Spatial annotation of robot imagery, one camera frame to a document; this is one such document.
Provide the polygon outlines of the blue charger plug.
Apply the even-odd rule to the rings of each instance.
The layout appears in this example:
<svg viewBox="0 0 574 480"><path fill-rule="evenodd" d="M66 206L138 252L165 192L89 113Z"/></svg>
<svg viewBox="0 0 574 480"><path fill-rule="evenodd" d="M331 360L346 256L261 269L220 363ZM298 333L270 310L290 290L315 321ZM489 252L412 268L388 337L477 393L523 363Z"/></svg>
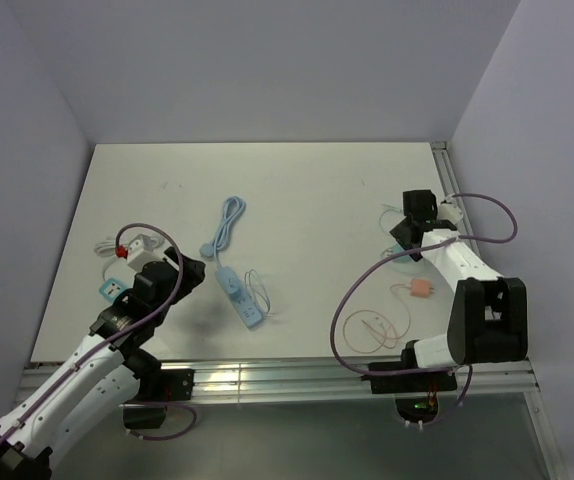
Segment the blue charger plug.
<svg viewBox="0 0 574 480"><path fill-rule="evenodd" d="M223 281L222 287L224 292L232 300L235 300L241 293L239 281L237 278L227 278Z"/></svg>

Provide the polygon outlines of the teal charger plug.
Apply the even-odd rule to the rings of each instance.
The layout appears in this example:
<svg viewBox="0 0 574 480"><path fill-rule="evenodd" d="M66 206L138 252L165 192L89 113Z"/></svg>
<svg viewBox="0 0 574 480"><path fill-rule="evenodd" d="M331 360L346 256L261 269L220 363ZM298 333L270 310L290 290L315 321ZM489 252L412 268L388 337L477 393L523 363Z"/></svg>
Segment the teal charger plug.
<svg viewBox="0 0 574 480"><path fill-rule="evenodd" d="M405 264L413 261L413 259L398 244L393 245L388 249L388 255L396 255L396 258L394 259L395 263Z"/></svg>

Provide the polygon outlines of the pink charger plug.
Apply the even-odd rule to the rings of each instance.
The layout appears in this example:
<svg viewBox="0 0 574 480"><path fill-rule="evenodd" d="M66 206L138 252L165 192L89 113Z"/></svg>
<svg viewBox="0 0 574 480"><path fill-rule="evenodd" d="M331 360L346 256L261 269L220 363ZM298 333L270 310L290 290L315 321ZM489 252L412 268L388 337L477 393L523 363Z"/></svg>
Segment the pink charger plug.
<svg viewBox="0 0 574 480"><path fill-rule="evenodd" d="M413 278L409 284L409 292L413 297L429 298L434 293L434 287L429 280Z"/></svg>

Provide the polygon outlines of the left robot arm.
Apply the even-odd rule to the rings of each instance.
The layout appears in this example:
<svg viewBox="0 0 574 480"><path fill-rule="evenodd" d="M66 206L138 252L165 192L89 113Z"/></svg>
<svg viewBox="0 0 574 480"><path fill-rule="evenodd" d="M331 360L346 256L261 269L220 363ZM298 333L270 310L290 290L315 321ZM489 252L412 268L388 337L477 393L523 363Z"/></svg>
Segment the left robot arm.
<svg viewBox="0 0 574 480"><path fill-rule="evenodd" d="M134 265L130 288L97 317L73 354L0 418L0 479L49 479L90 429L125 403L166 406L160 361L143 349L205 265L168 248Z"/></svg>

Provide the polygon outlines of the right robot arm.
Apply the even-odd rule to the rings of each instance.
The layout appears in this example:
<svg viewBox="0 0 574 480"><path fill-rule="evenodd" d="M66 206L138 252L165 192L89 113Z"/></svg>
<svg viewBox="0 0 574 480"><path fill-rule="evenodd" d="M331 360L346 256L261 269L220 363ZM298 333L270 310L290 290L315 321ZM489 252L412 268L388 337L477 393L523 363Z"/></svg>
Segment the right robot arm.
<svg viewBox="0 0 574 480"><path fill-rule="evenodd" d="M469 246L471 241L505 244L518 224L502 202L483 194L469 198L496 204L512 223L506 238L483 238L459 231L463 212L455 200L463 193L438 201L430 190L403 193L404 218L391 236L413 261L425 260L441 274L453 292L444 334L406 344L401 354L400 378L410 389L429 383L434 369L484 363L522 361L528 353L528 305L525 283L488 266Z"/></svg>

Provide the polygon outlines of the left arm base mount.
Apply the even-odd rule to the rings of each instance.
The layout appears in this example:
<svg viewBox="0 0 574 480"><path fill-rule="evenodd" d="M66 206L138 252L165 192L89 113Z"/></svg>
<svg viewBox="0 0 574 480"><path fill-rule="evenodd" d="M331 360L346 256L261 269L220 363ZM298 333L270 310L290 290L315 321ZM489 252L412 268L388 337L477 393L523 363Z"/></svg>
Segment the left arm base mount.
<svg viewBox="0 0 574 480"><path fill-rule="evenodd" d="M136 397L123 407L124 427L139 434L142 430L158 430L171 418L173 410L185 411L191 415L190 423L177 434L166 437L177 438L188 433L197 423L198 414L186 404L192 398L195 370L190 368L163 369L146 377Z"/></svg>

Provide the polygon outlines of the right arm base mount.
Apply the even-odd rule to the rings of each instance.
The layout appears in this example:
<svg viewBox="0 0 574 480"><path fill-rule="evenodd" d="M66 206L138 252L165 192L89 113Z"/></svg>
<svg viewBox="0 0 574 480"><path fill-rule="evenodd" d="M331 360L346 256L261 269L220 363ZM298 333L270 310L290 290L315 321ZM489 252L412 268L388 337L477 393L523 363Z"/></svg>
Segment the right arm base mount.
<svg viewBox="0 0 574 480"><path fill-rule="evenodd" d="M395 376L362 375L374 395L393 394L396 411L404 422L417 426L434 421L439 414L438 394L455 392L457 381L447 372Z"/></svg>

